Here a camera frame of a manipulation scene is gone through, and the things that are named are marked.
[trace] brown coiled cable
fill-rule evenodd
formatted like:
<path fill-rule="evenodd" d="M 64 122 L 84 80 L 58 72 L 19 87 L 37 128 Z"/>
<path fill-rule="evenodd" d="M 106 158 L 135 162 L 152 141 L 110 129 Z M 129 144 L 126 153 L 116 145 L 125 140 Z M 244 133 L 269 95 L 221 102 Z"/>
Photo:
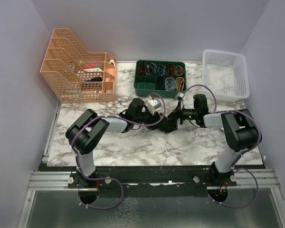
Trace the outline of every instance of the brown coiled cable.
<path fill-rule="evenodd" d="M 175 80 L 176 91 L 183 91 L 185 87 L 185 79 L 182 77 L 178 77 Z"/>
<path fill-rule="evenodd" d="M 137 66 L 137 74 L 138 75 L 145 75 L 147 72 L 147 65 L 144 62 L 141 62 Z"/>
<path fill-rule="evenodd" d="M 182 68 L 180 65 L 175 66 L 175 76 L 176 77 L 182 77 L 184 75 L 184 68 Z"/>
<path fill-rule="evenodd" d="M 174 77 L 174 65 L 173 64 L 166 65 L 165 75 L 167 77 Z"/>

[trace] perforated basket bottom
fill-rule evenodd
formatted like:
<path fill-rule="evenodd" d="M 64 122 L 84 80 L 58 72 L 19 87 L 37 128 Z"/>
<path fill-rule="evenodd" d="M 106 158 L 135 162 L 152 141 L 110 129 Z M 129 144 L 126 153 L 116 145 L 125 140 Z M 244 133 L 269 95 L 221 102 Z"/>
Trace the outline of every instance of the perforated basket bottom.
<path fill-rule="evenodd" d="M 236 95 L 235 75 L 231 68 L 206 66 L 206 81 L 213 92 L 223 95 Z"/>

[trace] peach plastic desk organizer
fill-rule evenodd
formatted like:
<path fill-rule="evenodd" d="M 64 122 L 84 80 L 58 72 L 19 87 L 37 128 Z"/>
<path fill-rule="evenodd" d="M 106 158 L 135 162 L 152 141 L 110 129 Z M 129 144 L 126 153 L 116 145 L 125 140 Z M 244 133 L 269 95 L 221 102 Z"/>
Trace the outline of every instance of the peach plastic desk organizer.
<path fill-rule="evenodd" d="M 40 72 L 61 103 L 113 102 L 116 66 L 110 60 L 116 64 L 107 52 L 88 52 L 71 30 L 55 28 Z M 89 82 L 95 77 L 102 82 Z"/>

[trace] green tray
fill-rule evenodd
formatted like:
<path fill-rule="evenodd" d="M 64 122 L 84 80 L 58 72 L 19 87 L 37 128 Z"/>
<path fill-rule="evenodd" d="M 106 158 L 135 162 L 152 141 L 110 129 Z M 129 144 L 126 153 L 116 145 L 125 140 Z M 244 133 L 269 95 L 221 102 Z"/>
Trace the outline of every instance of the green tray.
<path fill-rule="evenodd" d="M 183 62 L 138 60 L 136 62 L 135 78 L 134 78 L 134 89 L 135 89 L 135 93 L 136 93 L 137 96 L 146 97 L 146 96 L 149 96 L 150 93 L 155 92 L 155 93 L 158 93 L 162 97 L 165 97 L 165 98 L 175 98 L 175 96 L 179 92 L 179 91 L 176 91 L 176 90 L 175 91 L 157 90 L 155 88 L 155 78 L 156 78 L 157 75 L 155 75 L 155 76 L 148 76 L 148 75 L 138 75 L 137 74 L 137 66 L 141 62 L 146 63 L 146 65 L 148 65 L 149 63 L 154 63 L 154 64 L 163 64 L 165 66 L 167 64 L 174 64 L 175 66 L 176 65 L 181 66 L 184 69 L 184 75 L 182 77 L 185 79 L 185 85 L 184 85 L 184 89 L 183 90 L 187 89 L 186 66 L 185 66 L 185 64 Z"/>

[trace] gray floor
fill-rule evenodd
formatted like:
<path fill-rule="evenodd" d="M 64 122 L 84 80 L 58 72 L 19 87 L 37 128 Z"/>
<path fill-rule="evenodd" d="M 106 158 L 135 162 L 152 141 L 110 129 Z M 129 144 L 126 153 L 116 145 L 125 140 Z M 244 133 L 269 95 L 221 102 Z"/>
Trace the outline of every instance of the gray floor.
<path fill-rule="evenodd" d="M 230 190 L 226 203 L 243 205 L 255 190 Z M 116 199 L 98 199 L 98 206 Z M 256 203 L 228 209 L 208 198 L 125 198 L 112 210 L 78 205 L 77 192 L 36 192 L 29 228 L 281 228 L 270 189 L 261 189 Z"/>

